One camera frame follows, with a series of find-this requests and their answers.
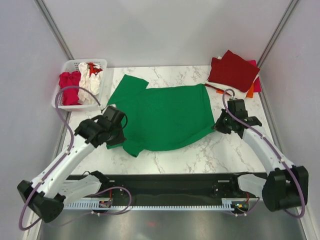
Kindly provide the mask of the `green t-shirt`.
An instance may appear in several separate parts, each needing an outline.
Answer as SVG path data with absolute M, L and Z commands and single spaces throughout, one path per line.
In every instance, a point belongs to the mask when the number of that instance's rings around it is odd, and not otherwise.
M 148 84 L 126 74 L 108 101 L 127 116 L 121 147 L 129 155 L 180 149 L 214 132 L 205 85 L 148 88 Z

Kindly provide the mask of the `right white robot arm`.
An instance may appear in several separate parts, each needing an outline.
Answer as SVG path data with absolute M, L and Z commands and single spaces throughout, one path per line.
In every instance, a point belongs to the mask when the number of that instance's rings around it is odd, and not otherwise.
M 266 178 L 252 173 L 238 176 L 229 184 L 229 191 L 235 197 L 245 192 L 262 198 L 271 212 L 301 208 L 297 218 L 304 216 L 308 202 L 309 173 L 303 166 L 295 166 L 271 142 L 257 117 L 245 116 L 236 119 L 228 110 L 222 109 L 213 128 L 223 134 L 235 132 L 247 143 L 262 163 Z

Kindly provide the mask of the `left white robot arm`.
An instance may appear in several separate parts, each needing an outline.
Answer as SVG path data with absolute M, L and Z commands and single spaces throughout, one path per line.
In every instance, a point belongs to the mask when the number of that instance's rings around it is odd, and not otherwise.
M 38 176 L 31 181 L 22 180 L 17 190 L 24 201 L 23 210 L 30 208 L 40 220 L 50 223 L 63 208 L 86 196 L 106 196 L 110 191 L 109 179 L 93 171 L 81 180 L 65 184 L 64 181 L 79 163 L 97 147 L 123 143 L 123 117 L 95 116 L 83 120 L 71 133 L 69 146 L 62 151 Z

